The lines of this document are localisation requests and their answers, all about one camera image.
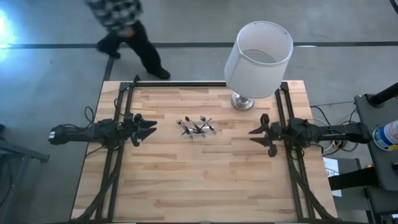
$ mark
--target wooden tabletop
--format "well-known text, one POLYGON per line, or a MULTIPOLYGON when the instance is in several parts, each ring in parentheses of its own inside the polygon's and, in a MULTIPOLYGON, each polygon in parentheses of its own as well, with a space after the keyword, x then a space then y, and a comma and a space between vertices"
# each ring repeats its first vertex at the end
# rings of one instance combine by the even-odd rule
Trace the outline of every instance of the wooden tabletop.
MULTIPOLYGON (((288 83, 295 116, 312 119, 303 81, 288 83)), ((96 120, 113 118, 119 84, 104 83, 96 120)), ((279 120, 275 96, 239 112, 231 106, 231 94, 223 87, 135 88, 131 111, 158 121, 157 131, 140 147, 126 141, 115 222, 297 221, 283 143, 276 142, 278 154, 270 158, 267 147, 249 141, 261 114, 279 120), (176 120, 199 121, 200 115, 212 118, 220 132, 202 141, 182 139, 176 120)), ((90 144, 88 152, 99 146, 90 144)), ((105 149, 86 158, 72 218, 98 193, 105 158, 105 149)), ((336 217, 319 147, 305 149, 304 161, 311 190, 336 217)))

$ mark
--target white lampshade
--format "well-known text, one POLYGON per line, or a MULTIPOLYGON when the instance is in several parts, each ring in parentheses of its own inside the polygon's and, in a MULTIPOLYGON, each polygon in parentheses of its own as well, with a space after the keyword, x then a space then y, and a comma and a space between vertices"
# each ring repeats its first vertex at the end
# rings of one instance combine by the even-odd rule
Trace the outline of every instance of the white lampshade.
POLYGON ((228 87, 251 99, 272 95, 282 83, 292 52, 292 37, 281 26, 271 22, 244 26, 225 66, 228 87))

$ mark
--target concrete floor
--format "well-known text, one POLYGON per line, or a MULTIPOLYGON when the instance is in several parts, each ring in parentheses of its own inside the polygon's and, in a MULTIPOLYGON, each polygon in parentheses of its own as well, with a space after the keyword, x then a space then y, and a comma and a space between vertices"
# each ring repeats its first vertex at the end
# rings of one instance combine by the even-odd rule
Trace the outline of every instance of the concrete floor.
MULTIPOLYGON (((233 42, 240 28, 252 21, 278 23, 295 42, 381 42, 398 36, 398 15, 388 0, 143 2, 142 21, 157 43, 233 42)), ((104 34, 83 0, 0 1, 0 46, 94 44, 104 34)), ((229 52, 229 48, 159 49, 173 80, 222 80, 229 52)), ((135 74, 154 79, 131 50, 121 53, 110 80, 132 80, 135 74)), ((295 48, 285 79, 305 80, 312 105, 351 101, 354 95, 396 82, 396 58, 398 47, 295 48)), ((29 167, 18 194, 15 223, 68 220, 86 144, 51 146, 47 137, 58 124, 86 124, 83 109, 96 108, 107 60, 94 49, 0 49, 0 123, 8 127, 6 138, 51 154, 48 164, 33 162, 29 167)), ((354 105, 322 108, 337 124, 354 105)), ((334 156, 371 163, 366 147, 334 156)))

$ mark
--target lamp base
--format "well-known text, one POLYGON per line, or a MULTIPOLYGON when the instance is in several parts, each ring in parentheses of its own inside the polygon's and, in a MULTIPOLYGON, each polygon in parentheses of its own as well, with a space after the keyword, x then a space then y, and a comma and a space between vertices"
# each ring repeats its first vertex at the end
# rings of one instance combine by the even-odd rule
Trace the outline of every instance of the lamp base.
POLYGON ((254 100, 233 93, 231 104, 238 111, 248 111, 253 108, 254 100))

